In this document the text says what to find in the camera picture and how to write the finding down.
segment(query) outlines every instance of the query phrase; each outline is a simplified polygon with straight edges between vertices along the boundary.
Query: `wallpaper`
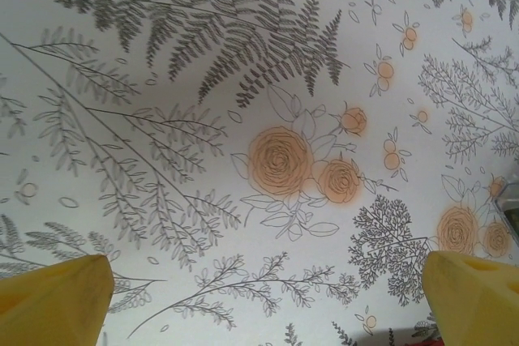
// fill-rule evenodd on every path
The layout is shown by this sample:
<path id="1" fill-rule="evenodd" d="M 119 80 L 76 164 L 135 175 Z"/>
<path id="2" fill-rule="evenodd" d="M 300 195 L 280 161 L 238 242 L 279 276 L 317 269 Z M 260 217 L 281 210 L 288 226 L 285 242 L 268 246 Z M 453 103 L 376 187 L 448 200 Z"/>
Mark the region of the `wallpaper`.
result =
<path id="1" fill-rule="evenodd" d="M 515 263 L 519 0 L 0 0 L 0 277 L 104 254 L 99 345 L 439 336 Z"/>

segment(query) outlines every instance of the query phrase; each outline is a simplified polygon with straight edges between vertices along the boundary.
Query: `yellow plastic piece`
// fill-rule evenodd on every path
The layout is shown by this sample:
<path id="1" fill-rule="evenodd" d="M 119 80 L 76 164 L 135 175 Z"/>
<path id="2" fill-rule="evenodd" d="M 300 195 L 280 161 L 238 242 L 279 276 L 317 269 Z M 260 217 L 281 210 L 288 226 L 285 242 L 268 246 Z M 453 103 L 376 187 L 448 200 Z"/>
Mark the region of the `yellow plastic piece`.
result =
<path id="1" fill-rule="evenodd" d="M 518 268 L 436 251 L 422 281 L 445 346 L 519 345 Z"/>
<path id="2" fill-rule="evenodd" d="M 93 346 L 113 290 L 103 255 L 0 280 L 0 345 Z"/>

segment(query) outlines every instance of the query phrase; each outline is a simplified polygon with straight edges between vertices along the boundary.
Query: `yellow object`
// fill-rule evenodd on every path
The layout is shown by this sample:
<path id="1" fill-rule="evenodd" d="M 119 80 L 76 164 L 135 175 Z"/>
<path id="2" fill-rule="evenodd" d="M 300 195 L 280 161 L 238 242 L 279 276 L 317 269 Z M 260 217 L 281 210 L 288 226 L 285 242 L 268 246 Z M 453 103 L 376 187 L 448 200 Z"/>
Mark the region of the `yellow object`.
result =
<path id="1" fill-rule="evenodd" d="M 519 345 L 518 268 L 436 251 L 422 281 L 445 346 Z"/>
<path id="2" fill-rule="evenodd" d="M 103 255 L 0 280 L 0 345 L 93 346 L 113 290 Z"/>

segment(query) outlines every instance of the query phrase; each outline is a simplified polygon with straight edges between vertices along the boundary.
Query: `floral wallpaper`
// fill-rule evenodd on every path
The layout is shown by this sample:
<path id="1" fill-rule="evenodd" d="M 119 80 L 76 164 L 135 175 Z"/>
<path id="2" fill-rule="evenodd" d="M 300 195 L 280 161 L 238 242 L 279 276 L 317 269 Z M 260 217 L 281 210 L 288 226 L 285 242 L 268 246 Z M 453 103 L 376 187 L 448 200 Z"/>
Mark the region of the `floral wallpaper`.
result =
<path id="1" fill-rule="evenodd" d="M 519 0 L 0 0 L 0 277 L 111 262 L 99 345 L 440 336 L 515 263 Z"/>

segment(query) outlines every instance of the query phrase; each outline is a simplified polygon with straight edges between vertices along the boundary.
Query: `orange rose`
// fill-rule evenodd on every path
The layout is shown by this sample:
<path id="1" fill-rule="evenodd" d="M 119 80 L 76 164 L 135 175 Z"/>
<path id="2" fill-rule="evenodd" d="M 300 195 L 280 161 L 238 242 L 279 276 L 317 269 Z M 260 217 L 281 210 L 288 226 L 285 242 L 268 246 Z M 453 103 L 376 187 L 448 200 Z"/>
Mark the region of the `orange rose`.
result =
<path id="1" fill-rule="evenodd" d="M 359 108 L 347 109 L 341 118 L 342 127 L 356 135 L 360 135 L 364 131 L 366 121 L 366 114 Z"/>
<path id="2" fill-rule="evenodd" d="M 310 177 L 314 157 L 298 134 L 282 126 L 260 133 L 249 147 L 251 185 L 277 199 L 294 194 Z"/>
<path id="3" fill-rule="evenodd" d="M 492 257 L 503 257 L 510 250 L 510 233 L 502 223 L 490 223 L 485 231 L 483 247 Z"/>
<path id="4" fill-rule="evenodd" d="M 441 217 L 437 233 L 441 250 L 472 254 L 478 241 L 478 221 L 469 209 L 452 207 Z"/>
<path id="5" fill-rule="evenodd" d="M 316 162 L 312 173 L 319 192 L 334 203 L 348 203 L 360 185 L 354 166 L 343 160 Z"/>
<path id="6" fill-rule="evenodd" d="M 495 196 L 500 194 L 500 191 L 503 189 L 503 186 L 505 183 L 506 183 L 506 181 L 504 180 L 503 177 L 501 177 L 501 176 L 496 177 L 492 181 L 492 183 L 490 184 L 490 188 L 488 189 L 488 191 L 490 192 L 490 196 L 492 198 L 494 198 Z"/>

